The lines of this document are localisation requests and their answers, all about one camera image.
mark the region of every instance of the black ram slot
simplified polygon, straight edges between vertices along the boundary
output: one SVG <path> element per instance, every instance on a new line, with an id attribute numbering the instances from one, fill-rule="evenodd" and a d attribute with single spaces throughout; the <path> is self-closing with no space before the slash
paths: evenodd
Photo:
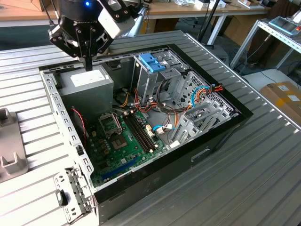
<path id="1" fill-rule="evenodd" d="M 136 121 L 136 118 L 134 116 L 127 116 L 126 118 L 124 118 L 124 122 L 127 124 L 145 153 L 150 152 L 150 149 L 155 149 L 154 144 L 145 133 L 145 131 L 141 128 L 141 125 Z"/>
<path id="2" fill-rule="evenodd" d="M 134 125 L 132 125 L 132 123 L 130 122 L 130 120 L 128 118 L 124 119 L 124 122 L 126 123 L 128 128 L 131 130 L 131 132 L 133 133 L 133 135 L 136 138 L 136 140 L 138 141 L 138 143 L 141 145 L 143 151 L 147 153 L 148 147 L 147 147 L 147 144 L 144 142 L 141 134 L 139 134 L 137 129 L 135 129 Z"/>
<path id="3" fill-rule="evenodd" d="M 152 143 L 151 139 L 146 134 L 146 132 L 142 129 L 141 125 L 137 122 L 136 118 L 132 117 L 130 120 L 133 122 L 136 128 L 139 128 L 139 131 L 141 132 L 141 135 L 143 136 L 144 140 L 147 142 L 149 147 L 154 150 L 155 148 L 154 144 Z"/>

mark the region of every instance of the metal table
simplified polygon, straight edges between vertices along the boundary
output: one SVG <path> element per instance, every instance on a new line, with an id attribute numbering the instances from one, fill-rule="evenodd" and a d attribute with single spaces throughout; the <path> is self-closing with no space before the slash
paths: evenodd
<path id="1" fill-rule="evenodd" d="M 244 40 L 243 44 L 237 51 L 235 57 L 233 58 L 230 68 L 234 68 L 235 65 L 238 63 L 241 55 L 243 54 L 244 50 L 246 49 L 249 42 L 252 40 L 258 29 L 261 28 L 265 30 L 268 34 L 271 34 L 275 38 L 282 41 L 284 44 L 288 45 L 291 49 L 287 52 L 287 54 L 282 58 L 282 60 L 277 64 L 276 68 L 278 69 L 284 61 L 290 56 L 290 54 L 296 50 L 301 54 L 301 33 L 295 35 L 293 37 L 287 37 L 286 35 L 282 34 L 281 32 L 277 31 L 276 29 L 269 26 L 269 20 L 264 19 L 262 21 L 257 20 L 252 29 L 250 30 L 249 34 L 247 35 L 246 39 Z"/>
<path id="2" fill-rule="evenodd" d="M 300 127 L 181 31 L 120 39 L 113 53 L 175 43 L 254 116 L 198 166 L 105 226 L 292 225 L 301 219 Z M 0 52 L 0 107 L 16 111 L 29 172 L 0 184 L 0 225 L 66 225 L 52 176 L 72 165 L 37 67 L 71 60 L 53 46 Z M 93 226 L 89 214 L 75 226 Z"/>

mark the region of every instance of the metal rack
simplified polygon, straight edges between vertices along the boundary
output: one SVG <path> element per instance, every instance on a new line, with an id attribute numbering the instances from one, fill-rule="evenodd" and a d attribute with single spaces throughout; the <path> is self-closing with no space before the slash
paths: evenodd
<path id="1" fill-rule="evenodd" d="M 287 52 L 287 54 L 281 59 L 281 61 L 277 64 L 276 68 L 279 68 L 294 50 L 296 50 L 297 52 L 299 52 L 301 54 L 301 33 L 290 38 L 290 37 L 287 37 L 286 35 L 280 33 L 279 31 L 273 29 L 272 27 L 270 27 L 268 23 L 269 23 L 269 20 L 267 20 L 267 19 L 264 19 L 262 21 L 257 20 L 255 22 L 255 24 L 253 25 L 249 34 L 247 35 L 245 41 L 243 42 L 243 44 L 239 48 L 237 54 L 233 58 L 233 60 L 230 64 L 230 68 L 234 68 L 235 65 L 238 63 L 241 55 L 243 54 L 247 45 L 252 40 L 252 38 L 254 37 L 255 33 L 257 32 L 257 30 L 259 28 L 265 30 L 267 33 L 271 34 L 272 36 L 279 39 L 280 41 L 282 41 L 284 44 L 286 44 L 287 46 L 289 46 L 291 48 Z"/>

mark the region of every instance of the wooden table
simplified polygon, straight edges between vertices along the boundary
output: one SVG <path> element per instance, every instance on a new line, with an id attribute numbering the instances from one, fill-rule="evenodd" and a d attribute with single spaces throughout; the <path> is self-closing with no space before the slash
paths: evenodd
<path id="1" fill-rule="evenodd" d="M 214 27 L 208 44 L 213 44 L 223 22 L 227 16 L 233 15 L 255 15 L 266 14 L 269 8 L 265 9 L 247 9 L 237 2 L 233 1 L 233 5 L 227 5 L 223 9 L 217 9 L 214 16 L 219 16 L 219 19 Z M 52 5 L 48 6 L 48 11 L 52 19 L 56 21 L 56 16 Z M 178 6 L 174 3 L 153 2 L 150 4 L 149 19 L 162 18 L 181 18 L 181 17 L 202 17 L 206 14 L 206 8 L 198 10 L 194 5 Z M 0 27 L 11 26 L 31 26 L 48 24 L 47 15 L 45 12 L 37 12 L 23 8 L 0 5 Z"/>

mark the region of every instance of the robotic arm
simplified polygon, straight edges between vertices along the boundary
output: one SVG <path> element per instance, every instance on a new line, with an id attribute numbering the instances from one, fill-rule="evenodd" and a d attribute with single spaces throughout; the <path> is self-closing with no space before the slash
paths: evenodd
<path id="1" fill-rule="evenodd" d="M 116 37 L 131 30 L 142 8 L 141 3 L 115 1 L 59 0 L 59 25 L 48 31 L 50 42 L 91 71 L 97 53 L 103 54 Z"/>

